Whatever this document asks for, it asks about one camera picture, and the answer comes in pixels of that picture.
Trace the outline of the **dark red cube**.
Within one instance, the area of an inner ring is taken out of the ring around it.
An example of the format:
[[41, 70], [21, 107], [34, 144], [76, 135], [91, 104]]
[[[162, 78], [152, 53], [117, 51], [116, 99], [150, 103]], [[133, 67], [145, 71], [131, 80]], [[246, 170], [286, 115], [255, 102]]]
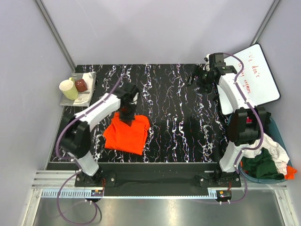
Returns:
[[79, 79], [75, 81], [75, 87], [79, 93], [85, 92], [88, 90], [87, 83], [84, 79]]

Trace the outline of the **orange t shirt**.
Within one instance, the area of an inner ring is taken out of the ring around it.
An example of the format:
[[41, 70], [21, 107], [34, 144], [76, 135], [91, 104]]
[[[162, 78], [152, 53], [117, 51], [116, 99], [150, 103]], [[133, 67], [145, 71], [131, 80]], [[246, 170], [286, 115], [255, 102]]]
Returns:
[[297, 170], [293, 168], [292, 166], [286, 167], [287, 174], [285, 175], [286, 180], [294, 180], [295, 174], [297, 173]]
[[136, 115], [135, 119], [131, 121], [131, 125], [128, 125], [121, 121], [119, 112], [116, 112], [111, 124], [103, 133], [105, 137], [104, 147], [142, 155], [149, 128], [149, 119], [144, 115]]

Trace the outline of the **white whiteboard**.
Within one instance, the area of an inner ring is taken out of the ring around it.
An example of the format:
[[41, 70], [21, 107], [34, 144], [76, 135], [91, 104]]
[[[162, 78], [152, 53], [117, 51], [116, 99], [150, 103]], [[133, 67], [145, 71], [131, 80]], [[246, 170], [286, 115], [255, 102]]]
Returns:
[[[232, 56], [225, 57], [224, 62], [227, 66], [234, 66], [237, 72], [242, 68], [244, 69], [238, 77], [238, 82], [253, 106], [263, 105], [281, 98], [260, 44], [254, 44], [235, 53], [234, 56], [238, 57], [241, 62]], [[234, 85], [234, 79], [235, 74], [226, 74], [226, 78], [222, 79], [223, 85], [217, 86], [221, 110], [224, 115], [233, 113], [235, 111], [234, 106], [236, 108], [248, 108]]]

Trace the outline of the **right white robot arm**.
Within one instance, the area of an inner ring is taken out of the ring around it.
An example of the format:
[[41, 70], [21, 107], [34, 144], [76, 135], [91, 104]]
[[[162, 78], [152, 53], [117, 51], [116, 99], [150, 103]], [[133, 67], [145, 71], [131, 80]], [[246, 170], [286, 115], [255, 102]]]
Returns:
[[264, 124], [267, 112], [256, 107], [243, 91], [238, 81], [239, 72], [233, 66], [194, 65], [188, 78], [188, 85], [196, 82], [206, 91], [218, 84], [226, 93], [233, 109], [228, 125], [229, 143], [219, 160], [213, 180], [218, 186], [225, 186], [239, 174], [238, 165], [249, 153], [257, 153], [263, 143]]

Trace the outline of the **cream yellow mug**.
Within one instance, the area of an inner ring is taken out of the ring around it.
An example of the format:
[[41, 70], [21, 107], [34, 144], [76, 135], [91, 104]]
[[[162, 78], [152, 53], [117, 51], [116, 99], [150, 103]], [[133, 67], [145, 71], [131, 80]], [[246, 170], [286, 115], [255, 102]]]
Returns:
[[78, 98], [79, 93], [75, 86], [75, 80], [72, 77], [62, 81], [59, 84], [59, 89], [64, 94], [64, 96], [69, 100], [75, 100]]

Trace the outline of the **teal laundry basket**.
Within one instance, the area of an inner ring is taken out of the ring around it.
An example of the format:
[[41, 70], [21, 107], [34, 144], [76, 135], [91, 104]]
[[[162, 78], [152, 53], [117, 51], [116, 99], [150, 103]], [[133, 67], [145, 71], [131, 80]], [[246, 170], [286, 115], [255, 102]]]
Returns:
[[290, 165], [286, 150], [268, 134], [270, 113], [237, 110], [228, 124], [230, 139], [220, 160], [222, 172], [241, 172], [259, 183], [278, 183], [292, 179], [296, 170]]

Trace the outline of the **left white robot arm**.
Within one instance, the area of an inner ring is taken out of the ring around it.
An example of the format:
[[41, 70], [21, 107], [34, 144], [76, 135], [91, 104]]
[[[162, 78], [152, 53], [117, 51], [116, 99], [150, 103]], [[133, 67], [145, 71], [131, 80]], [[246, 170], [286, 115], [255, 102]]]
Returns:
[[118, 111], [121, 123], [131, 126], [140, 91], [117, 89], [106, 93], [100, 100], [78, 114], [64, 120], [66, 126], [61, 132], [56, 148], [62, 148], [76, 162], [85, 183], [97, 186], [102, 182], [102, 168], [94, 160], [91, 152], [91, 131], [109, 114]]

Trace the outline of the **magenta t shirt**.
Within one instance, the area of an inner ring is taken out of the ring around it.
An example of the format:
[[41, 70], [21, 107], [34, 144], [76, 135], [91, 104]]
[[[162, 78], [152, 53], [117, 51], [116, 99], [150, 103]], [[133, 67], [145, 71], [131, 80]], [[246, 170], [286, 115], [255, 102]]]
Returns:
[[247, 117], [247, 119], [246, 119], [246, 123], [252, 123], [253, 122], [253, 119], [252, 118], [250, 118], [250, 117]]

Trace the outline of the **white t shirt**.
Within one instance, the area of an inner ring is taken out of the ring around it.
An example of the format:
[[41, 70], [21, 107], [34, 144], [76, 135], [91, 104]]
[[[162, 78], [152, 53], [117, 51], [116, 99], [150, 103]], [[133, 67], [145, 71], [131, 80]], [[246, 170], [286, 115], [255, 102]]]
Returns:
[[253, 159], [257, 155], [262, 153], [262, 148], [268, 150], [272, 160], [275, 163], [277, 172], [287, 175], [287, 166], [290, 161], [290, 158], [286, 152], [286, 150], [276, 141], [274, 141], [271, 137], [264, 133], [263, 142], [259, 148], [256, 150], [244, 150], [244, 157]]

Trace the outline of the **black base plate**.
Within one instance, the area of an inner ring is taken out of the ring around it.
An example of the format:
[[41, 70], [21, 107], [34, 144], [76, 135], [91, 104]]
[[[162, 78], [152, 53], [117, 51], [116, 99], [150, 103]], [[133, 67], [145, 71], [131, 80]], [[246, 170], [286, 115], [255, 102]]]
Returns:
[[104, 186], [106, 197], [199, 197], [208, 188], [241, 187], [237, 173], [222, 173], [217, 163], [101, 163], [102, 172], [76, 176], [76, 187]]

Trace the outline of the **dark green t shirt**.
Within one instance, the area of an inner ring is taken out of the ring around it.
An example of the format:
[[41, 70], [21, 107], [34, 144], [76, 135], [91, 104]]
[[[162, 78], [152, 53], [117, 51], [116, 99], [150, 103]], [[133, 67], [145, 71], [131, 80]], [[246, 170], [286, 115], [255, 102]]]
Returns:
[[275, 163], [265, 148], [262, 148], [262, 153], [253, 159], [243, 157], [241, 163], [244, 172], [253, 178], [274, 180], [285, 178], [283, 174], [277, 172]]

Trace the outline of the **grey booklet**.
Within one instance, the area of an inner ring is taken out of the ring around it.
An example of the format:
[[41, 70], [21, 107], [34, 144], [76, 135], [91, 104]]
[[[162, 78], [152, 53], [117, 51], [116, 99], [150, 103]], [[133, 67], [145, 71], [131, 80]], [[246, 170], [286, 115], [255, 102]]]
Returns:
[[88, 107], [94, 91], [96, 73], [73, 73], [69, 79], [59, 84], [63, 93], [61, 106]]

